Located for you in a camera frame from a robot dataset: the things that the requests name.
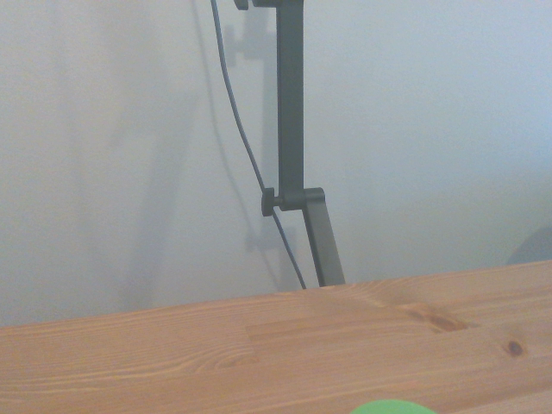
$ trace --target wood knot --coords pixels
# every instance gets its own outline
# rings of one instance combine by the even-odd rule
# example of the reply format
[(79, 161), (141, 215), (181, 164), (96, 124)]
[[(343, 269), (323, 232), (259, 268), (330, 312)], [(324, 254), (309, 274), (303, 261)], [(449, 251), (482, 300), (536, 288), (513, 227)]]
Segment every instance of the wood knot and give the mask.
[(467, 324), (449, 315), (444, 310), (434, 309), (427, 304), (407, 304), (400, 308), (417, 320), (425, 321), (435, 332), (454, 332), (467, 329)]
[(511, 356), (519, 356), (524, 352), (524, 349), (517, 341), (509, 341), (507, 350)]

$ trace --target green object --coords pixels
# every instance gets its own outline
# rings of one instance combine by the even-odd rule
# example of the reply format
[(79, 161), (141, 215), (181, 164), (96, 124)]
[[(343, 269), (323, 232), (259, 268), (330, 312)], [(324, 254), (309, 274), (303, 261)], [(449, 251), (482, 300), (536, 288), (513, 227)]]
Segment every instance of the green object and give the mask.
[(432, 410), (409, 401), (381, 399), (355, 408), (351, 414), (435, 414)]

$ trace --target gray object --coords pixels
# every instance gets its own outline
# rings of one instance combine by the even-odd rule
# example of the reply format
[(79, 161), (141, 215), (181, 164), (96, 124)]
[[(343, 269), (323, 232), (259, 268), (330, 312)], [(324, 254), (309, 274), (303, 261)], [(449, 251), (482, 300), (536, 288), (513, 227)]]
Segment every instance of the gray object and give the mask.
[[(234, 1), (238, 9), (248, 9), (247, 0)], [(278, 43), (279, 195), (273, 188), (263, 191), (262, 214), (271, 216), (275, 206), (302, 210), (319, 285), (341, 285), (345, 278), (323, 189), (304, 188), (304, 0), (253, 0), (253, 5), (276, 8)]]

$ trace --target black cable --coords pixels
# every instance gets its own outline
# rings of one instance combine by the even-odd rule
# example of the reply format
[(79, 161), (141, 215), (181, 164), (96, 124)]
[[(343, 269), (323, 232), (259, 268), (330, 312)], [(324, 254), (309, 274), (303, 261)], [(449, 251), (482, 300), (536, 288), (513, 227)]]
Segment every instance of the black cable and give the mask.
[[(237, 105), (235, 104), (234, 92), (232, 91), (232, 85), (230, 84), (230, 78), (228, 75), (228, 68), (226, 67), (226, 57), (224, 55), (224, 46), (223, 46), (223, 34), (221, 31), (221, 22), (218, 17), (218, 7), (216, 6), (216, 0), (210, 0), (210, 5), (211, 5), (211, 8), (213, 9), (213, 20), (215, 21), (216, 44), (218, 45), (218, 57), (220, 58), (220, 61), (221, 61), (221, 69), (223, 70), (224, 84), (226, 85), (226, 91), (228, 91), (228, 98), (230, 100), (230, 105), (232, 106), (232, 112), (234, 113), (235, 123), (238, 127), (238, 130), (240, 131), (240, 137), (241, 137), (241, 140), (243, 141), (243, 145), (245, 146), (245, 149), (248, 152), (249, 160), (251, 161), (251, 165), (253, 166), (253, 169), (255, 171), (255, 176), (257, 177), (257, 181), (259, 182), (260, 190), (264, 191), (265, 184), (263, 183), (262, 177), (260, 176), (260, 171), (259, 171), (259, 167), (257, 166), (257, 161), (255, 161), (253, 150), (249, 145), (248, 138), (245, 134), (245, 130), (243, 129), (242, 120), (240, 119), (240, 114), (238, 113)], [(292, 249), (290, 248), (290, 244), (287, 241), (287, 237), (285, 237), (285, 232), (284, 232), (284, 229), (282, 228), (282, 224), (280, 223), (278, 216), (276, 215), (276, 211), (274, 210), (273, 210), (273, 219), (274, 219), (274, 222), (276, 223), (276, 227), (278, 227), (278, 232), (282, 237), (282, 241), (284, 242), (285, 250), (287, 251), (287, 254), (290, 256), (290, 260), (292, 261), (293, 268), (295, 269), (295, 273), (297, 274), (297, 277), (299, 279), (299, 283), (301, 284), (301, 287), (303, 289), (306, 289), (306, 285), (304, 284), (304, 280), (303, 280), (303, 275), (299, 270), (299, 266), (295, 261), (295, 257), (293, 256), (293, 252), (292, 252)]]

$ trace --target wood grain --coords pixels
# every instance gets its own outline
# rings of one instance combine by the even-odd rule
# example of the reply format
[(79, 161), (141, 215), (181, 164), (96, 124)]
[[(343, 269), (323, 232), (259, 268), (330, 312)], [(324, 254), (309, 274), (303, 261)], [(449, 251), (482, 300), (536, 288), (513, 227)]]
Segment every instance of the wood grain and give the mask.
[(551, 280), (541, 262), (3, 328), (0, 412), (552, 412)]

